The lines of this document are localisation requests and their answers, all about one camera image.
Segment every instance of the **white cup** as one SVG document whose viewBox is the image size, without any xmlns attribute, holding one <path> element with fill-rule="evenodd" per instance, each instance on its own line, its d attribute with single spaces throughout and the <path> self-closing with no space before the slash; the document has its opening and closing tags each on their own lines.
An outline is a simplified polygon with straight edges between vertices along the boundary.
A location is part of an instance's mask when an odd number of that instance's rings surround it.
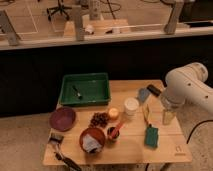
<svg viewBox="0 0 213 171">
<path fill-rule="evenodd" d="M 114 33 L 114 34 L 120 34 L 121 33 L 121 29 L 119 27 L 113 27 L 112 28 L 112 33 Z"/>
<path fill-rule="evenodd" d="M 124 111 L 128 116 L 134 116 L 139 108 L 139 102 L 136 98 L 129 97 L 124 101 Z"/>
</svg>

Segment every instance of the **black cable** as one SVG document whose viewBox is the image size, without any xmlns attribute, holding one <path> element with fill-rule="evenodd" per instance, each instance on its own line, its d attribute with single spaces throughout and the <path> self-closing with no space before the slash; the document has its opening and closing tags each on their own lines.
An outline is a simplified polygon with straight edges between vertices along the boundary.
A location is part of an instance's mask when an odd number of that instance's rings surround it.
<svg viewBox="0 0 213 171">
<path fill-rule="evenodd" d="M 111 6 L 109 0 L 107 0 L 107 3 L 108 3 L 108 6 L 109 6 L 109 10 L 110 10 L 110 12 L 111 12 L 111 14 L 112 14 L 112 18 L 115 20 L 115 19 L 116 19 L 116 16 L 115 16 L 115 14 L 114 14 L 114 12 L 113 12 L 113 10 L 112 10 L 112 6 Z"/>
<path fill-rule="evenodd" d="M 100 0 L 101 3 L 106 4 L 106 5 L 109 6 L 110 11 L 101 11 L 101 12 L 102 13 L 111 13 L 113 19 L 116 19 L 116 16 L 115 16 L 114 12 L 119 11 L 121 9 L 121 5 L 118 4 L 118 3 L 109 2 L 109 0 L 106 0 L 106 1 L 107 2 Z"/>
<path fill-rule="evenodd" d="M 140 0 L 140 1 L 143 1 L 143 2 L 146 2 L 146 3 L 158 3 L 158 2 L 160 2 L 160 0 Z"/>
<path fill-rule="evenodd" d="M 164 2 L 163 0 L 160 0 L 163 4 L 165 4 L 165 5 L 170 5 L 170 6 L 172 6 L 174 3 L 167 3 L 167 2 Z"/>
<path fill-rule="evenodd" d="M 199 122 L 198 124 L 196 124 L 196 125 L 193 127 L 193 129 L 191 130 L 191 132 L 190 132 L 190 134 L 189 134 L 189 136 L 188 136 L 188 139 L 187 139 L 187 141 L 186 141 L 187 144 L 189 143 L 189 141 L 190 141 L 190 139 L 191 139 L 191 136 L 193 135 L 193 133 L 194 133 L 194 131 L 197 129 L 197 127 L 200 126 L 200 125 L 202 125 L 202 124 L 204 124 L 204 123 L 206 123 L 206 122 L 213 122 L 213 120 L 212 120 L 212 119 L 209 119 L 209 120 L 205 120 L 205 121 L 202 121 L 202 122 Z"/>
<path fill-rule="evenodd" d="M 148 171 L 149 163 L 146 164 L 145 171 Z"/>
<path fill-rule="evenodd" d="M 213 119 L 201 121 L 201 122 L 199 122 L 198 124 L 196 124 L 196 125 L 192 128 L 192 130 L 191 130 L 191 132 L 189 133 L 189 136 L 188 136 L 188 138 L 187 138 L 187 141 L 186 141 L 187 144 L 189 143 L 189 141 L 190 141 L 190 139 L 191 139 L 193 133 L 195 132 L 195 130 L 196 130 L 200 125 L 202 125 L 202 124 L 204 124 L 204 123 L 207 123 L 207 122 L 213 122 Z M 149 163 L 146 164 L 145 171 L 148 171 L 148 168 L 149 168 Z"/>
<path fill-rule="evenodd" d="M 104 2 L 102 0 L 100 0 L 101 3 L 108 5 L 108 2 Z M 119 11 L 121 10 L 121 4 L 115 3 L 115 2 L 109 2 L 111 6 L 117 6 L 117 9 L 113 9 L 113 12 Z M 101 11 L 102 13 L 111 13 L 111 11 Z"/>
</svg>

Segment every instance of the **wheel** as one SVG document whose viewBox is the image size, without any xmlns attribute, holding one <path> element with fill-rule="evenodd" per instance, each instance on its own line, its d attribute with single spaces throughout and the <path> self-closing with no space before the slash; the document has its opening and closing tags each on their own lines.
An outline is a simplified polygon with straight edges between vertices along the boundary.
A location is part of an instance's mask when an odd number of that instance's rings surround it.
<svg viewBox="0 0 213 171">
<path fill-rule="evenodd" d="M 51 16 L 50 15 L 48 16 L 48 20 L 51 21 Z"/>
<path fill-rule="evenodd" d="M 50 14 L 50 11 L 49 11 L 49 9 L 47 8 L 47 14 L 49 15 Z"/>
<path fill-rule="evenodd" d="M 68 21 L 70 19 L 70 17 L 69 16 L 66 16 L 66 20 Z"/>
</svg>

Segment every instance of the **brush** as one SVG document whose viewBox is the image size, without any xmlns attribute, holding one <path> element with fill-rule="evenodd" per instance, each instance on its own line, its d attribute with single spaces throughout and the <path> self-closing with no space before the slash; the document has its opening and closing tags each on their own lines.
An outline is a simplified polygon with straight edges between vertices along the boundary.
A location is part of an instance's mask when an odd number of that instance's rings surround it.
<svg viewBox="0 0 213 171">
<path fill-rule="evenodd" d="M 112 133 L 109 135 L 110 138 L 114 138 L 115 135 L 118 133 L 119 129 L 123 126 L 124 122 L 119 122 L 116 127 L 113 129 Z"/>
<path fill-rule="evenodd" d="M 81 168 L 72 159 L 64 156 L 61 152 L 60 145 L 63 139 L 64 137 L 59 134 L 51 133 L 50 135 L 49 144 L 51 144 L 54 148 L 56 158 L 63 161 L 68 167 L 72 168 L 73 170 L 81 171 Z"/>
<path fill-rule="evenodd" d="M 78 89 L 76 88 L 75 85 L 72 86 L 73 90 L 75 90 L 75 92 L 77 93 L 78 99 L 82 100 L 83 96 L 81 95 L 81 93 L 78 91 Z"/>
</svg>

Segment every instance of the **green sponge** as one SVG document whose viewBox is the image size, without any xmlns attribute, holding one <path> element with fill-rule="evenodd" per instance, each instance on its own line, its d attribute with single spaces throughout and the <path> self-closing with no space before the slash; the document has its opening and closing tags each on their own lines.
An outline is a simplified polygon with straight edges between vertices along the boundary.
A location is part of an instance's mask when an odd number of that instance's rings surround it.
<svg viewBox="0 0 213 171">
<path fill-rule="evenodd" d="M 152 148 L 158 147 L 158 128 L 150 124 L 146 129 L 145 144 Z"/>
</svg>

